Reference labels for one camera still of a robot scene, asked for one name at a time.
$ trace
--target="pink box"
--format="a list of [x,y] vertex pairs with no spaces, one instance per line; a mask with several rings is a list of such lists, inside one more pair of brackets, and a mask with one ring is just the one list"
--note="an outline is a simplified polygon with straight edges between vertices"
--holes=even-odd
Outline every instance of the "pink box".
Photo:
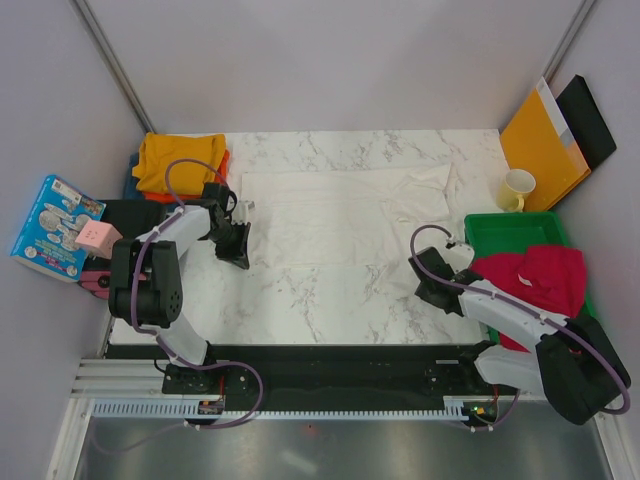
[[97,257],[111,259],[113,244],[122,238],[110,223],[89,220],[78,237],[76,245]]

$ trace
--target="wall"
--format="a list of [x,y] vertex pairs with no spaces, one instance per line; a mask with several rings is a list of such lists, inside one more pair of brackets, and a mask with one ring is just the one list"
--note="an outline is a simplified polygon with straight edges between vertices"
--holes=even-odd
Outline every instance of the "wall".
[[600,2],[552,90],[584,76],[618,150],[557,209],[589,267],[596,308],[635,380],[632,411],[620,419],[640,454],[640,3]]
[[[0,6],[0,238],[11,249],[44,177],[116,196],[142,131],[65,0]],[[104,304],[0,255],[2,478],[44,478]]]
[[161,132],[498,127],[580,0],[90,0]]

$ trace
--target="marble surface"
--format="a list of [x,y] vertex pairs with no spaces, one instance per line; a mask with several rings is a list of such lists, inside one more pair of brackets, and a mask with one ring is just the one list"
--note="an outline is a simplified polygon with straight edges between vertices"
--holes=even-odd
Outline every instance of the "marble surface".
[[[468,213],[498,211],[494,195],[507,164],[496,130],[290,132],[228,134],[229,184],[247,172],[367,170],[451,164],[444,191],[450,218],[440,224],[464,238]],[[427,235],[423,242],[429,243]],[[413,295],[406,259],[395,265],[267,268],[241,271],[197,242],[181,260],[183,311],[212,343],[475,343],[476,322]],[[149,343],[117,320],[113,344]]]

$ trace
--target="yellow mug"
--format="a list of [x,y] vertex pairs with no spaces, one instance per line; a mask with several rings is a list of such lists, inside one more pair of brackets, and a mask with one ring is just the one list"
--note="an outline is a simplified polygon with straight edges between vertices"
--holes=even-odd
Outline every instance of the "yellow mug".
[[496,203],[506,212],[521,212],[524,202],[536,188],[536,179],[526,170],[509,170],[502,180]]

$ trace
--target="yellow cloth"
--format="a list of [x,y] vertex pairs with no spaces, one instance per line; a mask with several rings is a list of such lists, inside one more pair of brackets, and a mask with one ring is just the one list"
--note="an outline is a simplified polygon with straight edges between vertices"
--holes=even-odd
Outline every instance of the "yellow cloth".
[[[140,145],[140,161],[133,168],[133,176],[140,181],[136,188],[141,192],[169,193],[164,182],[167,167],[174,160],[193,158],[213,168],[220,167],[227,149],[222,134],[206,137],[179,137],[147,133]],[[181,163],[171,169],[171,187],[179,195],[200,195],[204,183],[213,182],[215,174],[195,163]]]

